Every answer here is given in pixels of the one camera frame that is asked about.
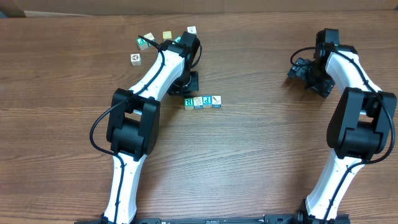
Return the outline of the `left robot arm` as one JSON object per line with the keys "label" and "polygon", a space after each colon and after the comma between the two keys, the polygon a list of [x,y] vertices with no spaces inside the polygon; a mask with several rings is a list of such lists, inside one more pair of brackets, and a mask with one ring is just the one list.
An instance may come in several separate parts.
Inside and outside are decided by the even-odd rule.
{"label": "left robot arm", "polygon": [[165,95],[188,96],[199,89],[193,71],[202,51],[197,35],[185,31],[178,42],[150,44],[158,53],[153,66],[130,89],[118,88],[111,107],[95,121],[109,118],[107,154],[114,161],[109,203],[99,223],[134,223],[141,170],[159,135],[160,102]]}

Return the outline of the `white block green number side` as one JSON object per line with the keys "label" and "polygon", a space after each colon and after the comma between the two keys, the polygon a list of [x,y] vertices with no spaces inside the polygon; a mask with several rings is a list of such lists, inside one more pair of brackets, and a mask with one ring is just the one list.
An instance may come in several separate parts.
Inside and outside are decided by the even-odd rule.
{"label": "white block green number side", "polygon": [[153,36],[153,34],[152,34],[151,32],[145,34],[144,37],[145,37],[146,39],[148,39],[148,40],[151,40],[152,42],[155,42],[155,37]]}

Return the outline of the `green letter block far left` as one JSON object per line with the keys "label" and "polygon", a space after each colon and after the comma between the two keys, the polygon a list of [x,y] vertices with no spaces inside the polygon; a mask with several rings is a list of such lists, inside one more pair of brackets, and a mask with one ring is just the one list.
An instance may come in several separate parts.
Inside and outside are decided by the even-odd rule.
{"label": "green letter block far left", "polygon": [[145,50],[149,47],[149,44],[147,43],[147,41],[140,37],[136,39],[136,42],[137,42],[137,45],[140,50]]}

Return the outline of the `blue letter P block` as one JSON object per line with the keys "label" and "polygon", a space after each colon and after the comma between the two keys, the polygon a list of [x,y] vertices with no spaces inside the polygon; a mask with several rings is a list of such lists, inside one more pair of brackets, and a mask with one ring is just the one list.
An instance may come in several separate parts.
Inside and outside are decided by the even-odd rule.
{"label": "blue letter P block", "polygon": [[212,107],[212,96],[202,96],[202,102],[204,108]]}

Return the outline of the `pretzel picture block blue side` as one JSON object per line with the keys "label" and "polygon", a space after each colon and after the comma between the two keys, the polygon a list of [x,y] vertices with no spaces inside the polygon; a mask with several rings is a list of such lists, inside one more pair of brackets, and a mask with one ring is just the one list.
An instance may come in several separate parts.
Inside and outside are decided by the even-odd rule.
{"label": "pretzel picture block blue side", "polygon": [[203,98],[201,96],[196,96],[193,98],[193,108],[195,110],[203,109]]}

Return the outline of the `white picture block blue side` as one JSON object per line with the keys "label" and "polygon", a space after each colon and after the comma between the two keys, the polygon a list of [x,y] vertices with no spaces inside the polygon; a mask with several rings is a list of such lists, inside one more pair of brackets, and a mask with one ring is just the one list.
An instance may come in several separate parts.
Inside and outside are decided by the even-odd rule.
{"label": "white picture block blue side", "polygon": [[212,107],[220,108],[221,107],[221,97],[220,96],[212,96]]}

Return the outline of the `yellow block top row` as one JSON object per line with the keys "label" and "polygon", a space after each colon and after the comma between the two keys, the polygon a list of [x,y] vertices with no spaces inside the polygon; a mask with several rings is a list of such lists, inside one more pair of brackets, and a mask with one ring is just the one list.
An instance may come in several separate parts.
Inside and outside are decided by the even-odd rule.
{"label": "yellow block top row", "polygon": [[167,31],[163,31],[162,33],[162,38],[164,41],[166,40],[172,40],[172,32],[167,30]]}

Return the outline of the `white block M side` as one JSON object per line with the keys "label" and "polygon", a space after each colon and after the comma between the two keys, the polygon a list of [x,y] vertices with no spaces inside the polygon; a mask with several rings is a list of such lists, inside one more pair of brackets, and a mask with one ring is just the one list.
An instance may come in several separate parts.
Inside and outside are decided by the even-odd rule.
{"label": "white block M side", "polygon": [[187,32],[188,32],[188,33],[191,33],[191,34],[197,35],[197,29],[196,29],[195,26],[187,27]]}

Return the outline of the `soccer ball picture block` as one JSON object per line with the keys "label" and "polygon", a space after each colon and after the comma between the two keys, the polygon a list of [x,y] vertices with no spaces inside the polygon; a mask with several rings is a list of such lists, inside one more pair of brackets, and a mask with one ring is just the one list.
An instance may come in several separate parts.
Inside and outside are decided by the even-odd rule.
{"label": "soccer ball picture block", "polygon": [[140,54],[131,54],[130,59],[132,66],[138,66],[142,63]]}

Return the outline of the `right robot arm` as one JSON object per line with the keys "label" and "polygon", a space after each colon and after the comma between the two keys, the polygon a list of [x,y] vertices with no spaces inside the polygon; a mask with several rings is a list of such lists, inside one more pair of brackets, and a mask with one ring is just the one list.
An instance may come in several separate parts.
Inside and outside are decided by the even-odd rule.
{"label": "right robot arm", "polygon": [[313,60],[291,60],[289,78],[326,98],[333,88],[341,94],[331,117],[326,142],[328,160],[312,192],[286,223],[349,223],[338,206],[362,167],[383,161],[395,144],[393,122],[397,97],[382,91],[367,76],[352,45],[340,43],[337,29],[316,35]]}

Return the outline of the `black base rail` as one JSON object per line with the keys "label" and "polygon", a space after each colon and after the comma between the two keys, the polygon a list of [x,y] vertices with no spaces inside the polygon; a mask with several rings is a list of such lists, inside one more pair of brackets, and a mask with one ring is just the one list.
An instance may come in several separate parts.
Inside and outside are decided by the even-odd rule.
{"label": "black base rail", "polygon": [[332,223],[332,224],[350,224],[348,215],[337,216],[336,219],[330,221],[319,220],[315,218],[304,217],[299,212],[293,215],[263,215],[262,217],[252,218],[188,218],[188,219],[171,219],[161,220],[160,218],[133,218],[131,224],[293,224],[293,223]]}

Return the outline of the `green letter R block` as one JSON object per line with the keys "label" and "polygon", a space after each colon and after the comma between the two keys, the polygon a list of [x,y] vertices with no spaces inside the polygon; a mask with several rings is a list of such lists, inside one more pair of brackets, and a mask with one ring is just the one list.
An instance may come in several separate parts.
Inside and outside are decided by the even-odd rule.
{"label": "green letter R block", "polygon": [[186,110],[193,110],[194,109],[193,98],[185,98],[184,107]]}

